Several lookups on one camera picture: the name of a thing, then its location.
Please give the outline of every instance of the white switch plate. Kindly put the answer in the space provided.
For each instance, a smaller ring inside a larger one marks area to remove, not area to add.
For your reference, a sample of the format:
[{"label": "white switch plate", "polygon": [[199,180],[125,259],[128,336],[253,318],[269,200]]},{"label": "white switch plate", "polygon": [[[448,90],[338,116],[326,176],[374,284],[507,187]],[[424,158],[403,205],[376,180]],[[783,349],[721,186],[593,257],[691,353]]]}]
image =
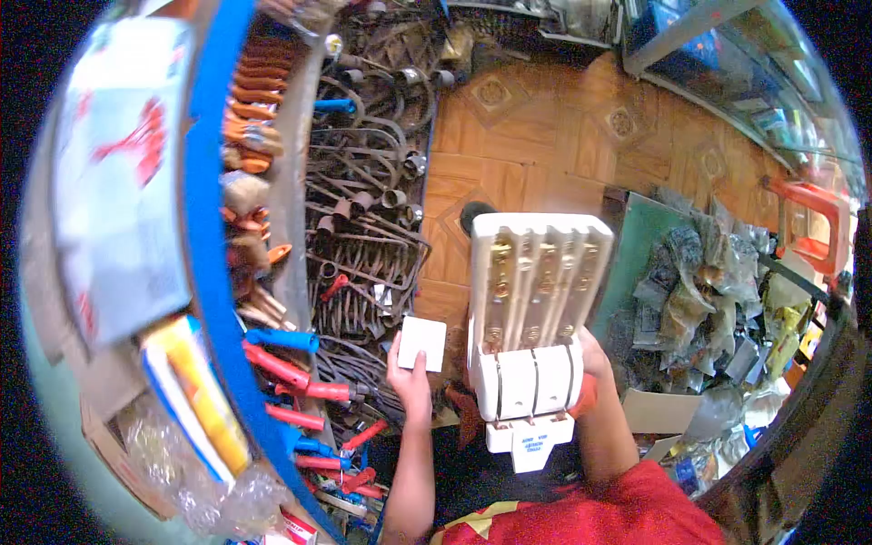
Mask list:
[{"label": "white switch plate", "polygon": [[434,322],[407,316],[403,318],[403,338],[399,343],[398,365],[403,369],[414,369],[419,351],[427,355],[427,370],[442,371],[442,352],[445,350],[445,335],[448,326],[444,322]]}]

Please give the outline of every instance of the orange plastic chair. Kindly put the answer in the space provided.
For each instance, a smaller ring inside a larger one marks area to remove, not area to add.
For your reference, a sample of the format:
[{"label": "orange plastic chair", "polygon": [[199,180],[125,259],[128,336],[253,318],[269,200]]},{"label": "orange plastic chair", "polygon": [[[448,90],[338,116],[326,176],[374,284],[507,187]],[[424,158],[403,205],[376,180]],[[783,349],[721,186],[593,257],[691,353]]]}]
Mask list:
[{"label": "orange plastic chair", "polygon": [[[780,178],[763,176],[760,181],[765,189],[779,197],[779,214],[785,214],[784,200],[813,210],[829,222],[829,244],[813,238],[799,237],[792,245],[793,251],[814,266],[823,275],[837,275],[848,262],[850,244],[850,208],[848,202],[826,189],[807,182],[786,182]],[[779,229],[787,230],[785,221]],[[779,233],[781,240],[788,240],[789,233]]]}]

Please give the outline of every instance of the yellow star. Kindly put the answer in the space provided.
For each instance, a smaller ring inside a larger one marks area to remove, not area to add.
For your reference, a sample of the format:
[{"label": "yellow star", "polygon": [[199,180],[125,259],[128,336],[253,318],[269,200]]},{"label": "yellow star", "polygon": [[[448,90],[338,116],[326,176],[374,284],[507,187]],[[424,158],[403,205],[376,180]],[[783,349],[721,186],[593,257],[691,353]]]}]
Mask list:
[{"label": "yellow star", "polygon": [[502,513],[512,513],[517,509],[517,501],[497,501],[495,504],[485,509],[483,513],[470,513],[467,516],[460,517],[454,522],[449,522],[445,525],[444,530],[440,530],[433,535],[433,538],[430,540],[430,545],[442,545],[442,537],[445,535],[446,530],[452,526],[461,524],[462,522],[468,524],[470,528],[475,530],[476,534],[487,539],[487,536],[490,533],[491,524],[494,522],[494,517]]}]

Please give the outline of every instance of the blue shelf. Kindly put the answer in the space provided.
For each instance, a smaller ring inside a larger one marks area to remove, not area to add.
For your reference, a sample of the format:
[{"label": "blue shelf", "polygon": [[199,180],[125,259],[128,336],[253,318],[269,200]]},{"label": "blue shelf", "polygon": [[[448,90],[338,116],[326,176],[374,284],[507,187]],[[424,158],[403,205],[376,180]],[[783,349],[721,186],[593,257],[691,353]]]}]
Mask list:
[{"label": "blue shelf", "polygon": [[276,469],[303,508],[340,545],[346,543],[321,509],[289,460],[280,424],[263,410],[266,397],[242,351],[242,332],[234,316],[234,300],[226,265],[224,225],[219,214],[221,187],[221,121],[228,84],[254,16],[251,0],[218,0],[202,47],[194,58],[195,74],[185,135],[182,213],[185,252],[194,295],[193,308],[207,339],[215,374],[249,437]]}]

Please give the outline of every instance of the hand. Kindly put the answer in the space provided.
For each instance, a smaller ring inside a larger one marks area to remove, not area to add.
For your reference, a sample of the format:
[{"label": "hand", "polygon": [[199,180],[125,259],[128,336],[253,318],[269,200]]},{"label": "hand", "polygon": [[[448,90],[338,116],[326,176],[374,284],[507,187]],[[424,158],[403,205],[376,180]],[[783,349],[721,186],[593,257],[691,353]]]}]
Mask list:
[{"label": "hand", "polygon": [[584,358],[584,372],[593,375],[596,379],[612,378],[611,363],[605,355],[603,348],[594,338],[588,328],[578,330],[578,340],[582,342],[582,358]]},{"label": "hand", "polygon": [[429,430],[433,422],[433,402],[430,400],[430,383],[427,381],[427,356],[418,352],[413,371],[400,369],[397,363],[399,341],[403,333],[399,331],[393,338],[391,351],[387,353],[387,383],[399,396],[405,409],[405,425],[421,426]]}]

